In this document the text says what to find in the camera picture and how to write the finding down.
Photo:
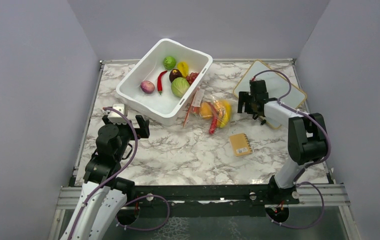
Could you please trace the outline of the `clear zip top bag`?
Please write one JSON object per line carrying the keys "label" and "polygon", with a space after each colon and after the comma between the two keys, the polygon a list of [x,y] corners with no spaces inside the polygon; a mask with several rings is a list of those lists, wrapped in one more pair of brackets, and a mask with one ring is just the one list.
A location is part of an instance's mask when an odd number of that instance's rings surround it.
{"label": "clear zip top bag", "polygon": [[229,100],[214,96],[198,87],[187,109],[183,128],[188,124],[190,115],[209,120],[208,133],[213,135],[217,129],[223,129],[229,124],[233,116],[233,108]]}

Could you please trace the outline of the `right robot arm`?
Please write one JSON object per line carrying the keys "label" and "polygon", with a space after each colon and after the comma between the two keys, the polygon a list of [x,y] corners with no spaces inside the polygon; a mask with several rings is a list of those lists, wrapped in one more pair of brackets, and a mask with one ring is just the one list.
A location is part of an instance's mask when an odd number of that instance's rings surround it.
{"label": "right robot arm", "polygon": [[253,119],[270,118],[287,128],[289,159],[269,180],[266,197],[271,203],[278,204],[291,196],[305,170],[330,153],[323,116],[296,110],[280,98],[270,97],[264,80],[252,80],[249,91],[238,93],[237,112],[252,115]]}

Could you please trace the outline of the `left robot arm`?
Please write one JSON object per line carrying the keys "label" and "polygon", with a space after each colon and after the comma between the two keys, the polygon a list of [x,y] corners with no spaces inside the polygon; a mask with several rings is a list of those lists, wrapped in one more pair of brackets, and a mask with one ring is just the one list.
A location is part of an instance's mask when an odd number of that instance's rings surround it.
{"label": "left robot arm", "polygon": [[114,123],[107,115],[102,118],[104,125],[97,132],[96,149],[85,167],[84,183],[62,240],[101,240],[120,208],[135,200],[135,182],[119,177],[130,142],[150,136],[149,120],[141,115],[135,119],[138,128],[129,120]]}

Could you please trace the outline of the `red chili in bag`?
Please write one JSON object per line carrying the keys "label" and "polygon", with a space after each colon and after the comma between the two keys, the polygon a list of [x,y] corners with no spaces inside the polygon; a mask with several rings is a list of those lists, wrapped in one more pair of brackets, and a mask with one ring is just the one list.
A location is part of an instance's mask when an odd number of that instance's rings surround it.
{"label": "red chili in bag", "polygon": [[218,111],[217,111],[217,109],[213,103],[209,102],[208,104],[209,104],[209,106],[211,108],[211,112],[212,112],[212,121],[211,121],[211,125],[210,125],[208,132],[210,135],[213,135],[215,133],[216,129],[218,128],[219,113],[218,113]]}

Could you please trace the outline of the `orange fake fruit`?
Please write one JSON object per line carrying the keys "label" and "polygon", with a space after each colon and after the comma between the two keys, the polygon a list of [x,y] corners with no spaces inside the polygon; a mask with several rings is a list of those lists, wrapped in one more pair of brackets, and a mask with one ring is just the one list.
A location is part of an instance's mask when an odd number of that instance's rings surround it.
{"label": "orange fake fruit", "polygon": [[213,117],[209,102],[204,101],[200,104],[198,114],[202,119],[205,119],[205,120],[211,119]]}

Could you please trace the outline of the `purple onion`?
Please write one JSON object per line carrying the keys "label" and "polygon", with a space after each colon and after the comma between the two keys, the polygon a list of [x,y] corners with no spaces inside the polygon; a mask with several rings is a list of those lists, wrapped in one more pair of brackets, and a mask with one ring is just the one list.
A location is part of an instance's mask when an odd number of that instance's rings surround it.
{"label": "purple onion", "polygon": [[140,83],[140,88],[145,94],[152,94],[155,91],[155,85],[148,80],[144,80]]}

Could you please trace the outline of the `white plastic bin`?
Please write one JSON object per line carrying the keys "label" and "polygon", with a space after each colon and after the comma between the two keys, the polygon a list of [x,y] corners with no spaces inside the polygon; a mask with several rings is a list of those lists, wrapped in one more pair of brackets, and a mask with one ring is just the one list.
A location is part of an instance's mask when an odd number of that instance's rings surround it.
{"label": "white plastic bin", "polygon": [[[157,84],[158,76],[165,70],[165,57],[174,57],[178,62],[185,62],[191,73],[198,73],[197,78],[182,97],[172,93],[169,75],[162,77],[162,93],[144,93],[141,82],[150,81]],[[121,101],[129,108],[159,122],[171,126],[176,122],[181,111],[189,104],[204,75],[213,63],[211,55],[189,48],[169,38],[159,40],[134,66],[134,68],[117,84],[116,92]]]}

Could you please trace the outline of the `small yellow notebook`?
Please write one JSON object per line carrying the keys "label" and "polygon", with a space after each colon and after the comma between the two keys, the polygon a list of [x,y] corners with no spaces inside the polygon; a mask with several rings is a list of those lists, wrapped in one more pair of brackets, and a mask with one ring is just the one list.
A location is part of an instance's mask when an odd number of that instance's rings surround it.
{"label": "small yellow notebook", "polygon": [[229,137],[229,142],[236,157],[246,156],[253,153],[249,139],[245,133],[234,134]]}

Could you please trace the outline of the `red chili pepper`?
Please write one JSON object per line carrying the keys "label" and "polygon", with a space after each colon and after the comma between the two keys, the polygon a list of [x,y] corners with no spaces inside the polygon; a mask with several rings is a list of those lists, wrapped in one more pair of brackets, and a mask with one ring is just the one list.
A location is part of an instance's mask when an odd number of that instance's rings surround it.
{"label": "red chili pepper", "polygon": [[158,75],[158,77],[157,77],[157,85],[156,85],[156,87],[157,87],[157,92],[161,95],[162,94],[162,92],[163,92],[163,84],[162,84],[162,79],[163,79],[163,76],[167,73],[168,71],[167,70],[164,70],[164,71],[162,71],[159,75]]}

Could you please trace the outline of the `green cabbage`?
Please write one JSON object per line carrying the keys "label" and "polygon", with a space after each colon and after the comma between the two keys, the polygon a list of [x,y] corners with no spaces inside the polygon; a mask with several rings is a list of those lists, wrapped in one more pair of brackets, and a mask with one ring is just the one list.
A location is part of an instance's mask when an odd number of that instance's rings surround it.
{"label": "green cabbage", "polygon": [[171,83],[171,92],[178,98],[182,98],[189,88],[189,82],[183,77],[177,77]]}

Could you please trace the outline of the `dark purple fruit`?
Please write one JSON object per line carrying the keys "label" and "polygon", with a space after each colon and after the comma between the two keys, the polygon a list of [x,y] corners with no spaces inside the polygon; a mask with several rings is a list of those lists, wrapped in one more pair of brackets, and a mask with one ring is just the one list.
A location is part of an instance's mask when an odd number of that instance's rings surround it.
{"label": "dark purple fruit", "polygon": [[172,83],[177,78],[182,78],[183,75],[178,69],[172,69],[169,73],[169,81]]}

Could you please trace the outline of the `red grapes bunch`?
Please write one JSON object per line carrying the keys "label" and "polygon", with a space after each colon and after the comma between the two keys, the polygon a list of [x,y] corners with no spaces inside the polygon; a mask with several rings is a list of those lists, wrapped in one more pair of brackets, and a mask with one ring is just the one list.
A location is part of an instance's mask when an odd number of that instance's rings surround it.
{"label": "red grapes bunch", "polygon": [[193,82],[196,80],[196,78],[198,77],[199,73],[198,72],[192,72],[190,73],[189,75],[186,76],[186,80],[187,82],[192,85]]}

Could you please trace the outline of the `small green lime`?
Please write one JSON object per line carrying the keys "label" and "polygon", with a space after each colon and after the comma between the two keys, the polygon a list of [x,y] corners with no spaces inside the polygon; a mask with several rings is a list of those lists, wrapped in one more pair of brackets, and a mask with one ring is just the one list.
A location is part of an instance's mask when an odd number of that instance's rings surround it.
{"label": "small green lime", "polygon": [[175,68],[177,61],[173,56],[166,56],[162,64],[166,70],[170,71]]}

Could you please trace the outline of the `yellow bell pepper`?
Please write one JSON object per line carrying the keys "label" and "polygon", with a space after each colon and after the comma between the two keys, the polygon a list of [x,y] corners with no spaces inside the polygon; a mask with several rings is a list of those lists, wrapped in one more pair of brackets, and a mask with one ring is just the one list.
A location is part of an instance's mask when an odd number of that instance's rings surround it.
{"label": "yellow bell pepper", "polygon": [[185,61],[178,62],[176,69],[179,70],[183,78],[186,78],[189,74],[189,66]]}

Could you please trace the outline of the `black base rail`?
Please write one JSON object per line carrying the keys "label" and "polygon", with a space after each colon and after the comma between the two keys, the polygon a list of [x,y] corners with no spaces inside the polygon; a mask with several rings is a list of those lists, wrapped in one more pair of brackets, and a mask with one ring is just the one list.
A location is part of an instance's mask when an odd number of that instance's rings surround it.
{"label": "black base rail", "polygon": [[116,186],[125,190],[127,200],[141,197],[135,203],[117,210],[118,216],[160,218],[166,215],[168,202],[171,217],[265,217],[267,205],[297,205],[292,196],[296,190],[279,190],[277,196],[267,184],[237,185],[135,185],[130,180]]}

